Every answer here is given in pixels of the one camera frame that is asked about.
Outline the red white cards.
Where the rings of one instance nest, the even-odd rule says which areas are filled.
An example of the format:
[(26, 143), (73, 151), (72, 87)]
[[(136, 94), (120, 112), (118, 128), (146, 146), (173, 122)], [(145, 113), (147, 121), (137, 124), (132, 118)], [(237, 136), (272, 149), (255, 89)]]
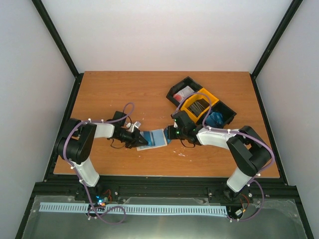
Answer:
[(193, 94), (194, 90), (190, 86), (186, 86), (179, 90), (177, 93), (173, 95), (173, 98), (177, 100), (179, 103), (182, 102), (186, 97)]

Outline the yellow bin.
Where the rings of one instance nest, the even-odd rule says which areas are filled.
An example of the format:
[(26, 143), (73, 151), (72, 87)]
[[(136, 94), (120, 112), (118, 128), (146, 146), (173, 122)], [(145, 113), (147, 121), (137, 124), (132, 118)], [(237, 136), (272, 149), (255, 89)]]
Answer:
[(207, 89), (201, 88), (196, 94), (184, 100), (179, 109), (185, 111), (196, 124), (202, 124), (209, 108), (211, 108), (210, 112), (212, 112), (213, 106), (218, 102), (219, 99), (217, 97), (211, 94)]

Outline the left black frame post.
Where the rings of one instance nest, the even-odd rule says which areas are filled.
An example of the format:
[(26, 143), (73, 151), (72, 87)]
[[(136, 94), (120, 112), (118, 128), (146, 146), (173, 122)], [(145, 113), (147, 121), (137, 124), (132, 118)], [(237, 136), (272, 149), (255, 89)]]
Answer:
[(49, 34), (51, 35), (53, 41), (55, 42), (58, 50), (60, 51), (62, 57), (65, 60), (65, 63), (67, 64), (70, 72), (72, 73), (74, 78), (77, 78), (79, 76), (79, 72), (58, 32), (58, 30), (56, 29), (45, 5), (43, 4), (43, 2), (41, 0), (32, 0), (32, 3), (35, 7), (35, 9), (37, 10), (39, 16), (41, 17), (45, 27), (47, 28)]

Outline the beige card holder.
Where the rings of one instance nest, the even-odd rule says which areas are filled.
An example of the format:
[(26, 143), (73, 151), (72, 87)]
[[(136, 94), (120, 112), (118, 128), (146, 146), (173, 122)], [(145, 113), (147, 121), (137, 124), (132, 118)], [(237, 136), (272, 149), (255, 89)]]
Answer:
[(167, 140), (164, 134), (164, 129), (141, 131), (141, 135), (148, 142), (148, 144), (137, 147), (137, 151), (167, 146)]

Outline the black frame post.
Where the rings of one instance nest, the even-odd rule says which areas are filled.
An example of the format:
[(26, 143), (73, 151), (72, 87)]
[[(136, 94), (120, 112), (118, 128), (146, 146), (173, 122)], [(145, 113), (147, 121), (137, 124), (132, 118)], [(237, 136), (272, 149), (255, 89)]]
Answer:
[(284, 16), (282, 17), (278, 27), (276, 28), (273, 36), (271, 37), (267, 47), (265, 48), (263, 54), (261, 55), (258, 63), (256, 64), (253, 72), (250, 74), (253, 80), (256, 80), (258, 75), (261, 73), (263, 67), (265, 66), (267, 60), (271, 56), (272, 52), (274, 51), (276, 45), (278, 44), (279, 40), (283, 36), (285, 30), (287, 29), (288, 25), (290, 24), (291, 20), (293, 19), (294, 15), (298, 11), (299, 7), (301, 6), (303, 0), (293, 0), (291, 1), (288, 9), (286, 10)]
[(49, 34), (51, 35), (53, 41), (55, 42), (58, 50), (60, 51), (62, 57), (65, 60), (65, 63), (67, 64), (70, 72), (72, 73), (74, 78), (77, 78), (79, 76), (79, 72), (58, 32), (58, 30), (56, 29), (45, 5), (43, 4), (43, 2), (41, 0), (32, 0), (32, 3), (35, 7), (35, 9), (37, 10), (39, 16), (41, 17), (45, 27), (47, 28)]

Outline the blue VIP card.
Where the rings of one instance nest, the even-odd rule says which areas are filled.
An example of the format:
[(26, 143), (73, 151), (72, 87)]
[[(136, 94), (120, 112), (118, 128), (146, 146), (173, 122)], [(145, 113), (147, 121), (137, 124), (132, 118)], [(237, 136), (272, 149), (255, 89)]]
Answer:
[(155, 140), (152, 131), (141, 131), (141, 135), (149, 142), (149, 146), (155, 146)]

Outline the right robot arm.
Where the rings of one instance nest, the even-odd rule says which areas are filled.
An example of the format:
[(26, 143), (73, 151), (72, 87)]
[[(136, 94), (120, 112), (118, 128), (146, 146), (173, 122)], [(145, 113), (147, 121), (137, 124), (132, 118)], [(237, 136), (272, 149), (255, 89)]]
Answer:
[(221, 129), (196, 125), (185, 111), (172, 115), (174, 124), (167, 127), (170, 140), (186, 140), (193, 146), (215, 146), (230, 151), (236, 169), (227, 179), (222, 195), (230, 202), (265, 168), (274, 163), (272, 149), (250, 126), (241, 129)]

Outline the small electronics board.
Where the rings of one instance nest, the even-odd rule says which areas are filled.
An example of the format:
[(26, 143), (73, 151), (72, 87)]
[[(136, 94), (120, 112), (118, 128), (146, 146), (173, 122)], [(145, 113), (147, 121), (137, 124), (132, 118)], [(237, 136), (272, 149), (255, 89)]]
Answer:
[(102, 196), (96, 196), (96, 206), (104, 207), (112, 202), (112, 196), (111, 195), (102, 195)]

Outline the dark grey cards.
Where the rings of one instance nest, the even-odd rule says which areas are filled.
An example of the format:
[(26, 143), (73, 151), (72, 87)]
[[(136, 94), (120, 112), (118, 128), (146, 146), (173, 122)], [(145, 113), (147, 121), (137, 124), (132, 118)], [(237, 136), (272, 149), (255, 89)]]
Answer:
[(199, 99), (193, 102), (187, 109), (196, 117), (209, 107), (209, 103), (205, 99)]

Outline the black aluminium rail base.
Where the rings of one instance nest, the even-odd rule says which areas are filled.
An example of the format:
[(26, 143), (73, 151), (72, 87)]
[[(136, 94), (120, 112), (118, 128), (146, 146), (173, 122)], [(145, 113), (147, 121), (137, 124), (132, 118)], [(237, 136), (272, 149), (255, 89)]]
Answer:
[(232, 193), (226, 187), (225, 178), (101, 176), (97, 186), (89, 188), (89, 193), (94, 203), (99, 196), (108, 195), (113, 202), (131, 197), (195, 198), (221, 205), (238, 205), (244, 195), (250, 203), (261, 198), (292, 199), (301, 203), (297, 188), (282, 179), (259, 179), (240, 193)]

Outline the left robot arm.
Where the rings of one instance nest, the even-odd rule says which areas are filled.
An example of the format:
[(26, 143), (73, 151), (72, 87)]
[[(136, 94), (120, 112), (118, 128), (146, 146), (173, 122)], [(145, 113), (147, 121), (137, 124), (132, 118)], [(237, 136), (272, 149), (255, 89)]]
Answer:
[(98, 184), (100, 175), (95, 170), (90, 153), (96, 138), (116, 139), (126, 148), (148, 146), (149, 142), (139, 130), (139, 122), (125, 128), (127, 114), (116, 111), (108, 121), (81, 121), (70, 118), (55, 143), (54, 150), (79, 176), (79, 182), (87, 186), (86, 194), (92, 200), (103, 197), (104, 188)]

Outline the blue cards stack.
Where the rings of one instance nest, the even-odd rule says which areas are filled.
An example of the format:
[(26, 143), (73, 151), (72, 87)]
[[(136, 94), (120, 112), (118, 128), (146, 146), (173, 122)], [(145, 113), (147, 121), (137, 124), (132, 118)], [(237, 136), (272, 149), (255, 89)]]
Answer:
[(224, 124), (223, 115), (220, 112), (212, 112), (205, 120), (205, 124), (210, 127), (222, 128)]

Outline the right black frame post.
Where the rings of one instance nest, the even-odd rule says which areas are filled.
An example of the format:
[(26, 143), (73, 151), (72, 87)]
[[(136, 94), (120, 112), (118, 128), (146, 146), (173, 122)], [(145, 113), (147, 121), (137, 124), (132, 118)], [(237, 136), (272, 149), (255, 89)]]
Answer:
[(288, 25), (290, 24), (291, 20), (293, 19), (294, 15), (298, 11), (299, 7), (301, 6), (303, 0), (293, 0), (291, 1), (288, 9), (286, 10), (284, 16), (282, 17), (278, 27), (276, 28), (273, 36), (271, 37), (267, 47), (265, 48), (263, 54), (261, 55), (258, 63), (256, 64), (253, 72), (250, 74), (253, 80), (256, 80), (258, 75), (261, 73), (263, 67), (265, 66), (267, 60), (271, 56), (272, 52), (274, 51), (276, 45), (278, 44), (279, 40), (283, 36), (285, 30), (287, 29)]

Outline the black bin with blue cards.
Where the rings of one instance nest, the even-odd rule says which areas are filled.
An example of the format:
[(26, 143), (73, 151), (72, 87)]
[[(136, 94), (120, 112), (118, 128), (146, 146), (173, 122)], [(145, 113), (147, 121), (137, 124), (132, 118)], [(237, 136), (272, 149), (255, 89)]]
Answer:
[(212, 105), (204, 124), (214, 128), (224, 128), (234, 120), (236, 115), (237, 113), (235, 111), (222, 101), (218, 101)]

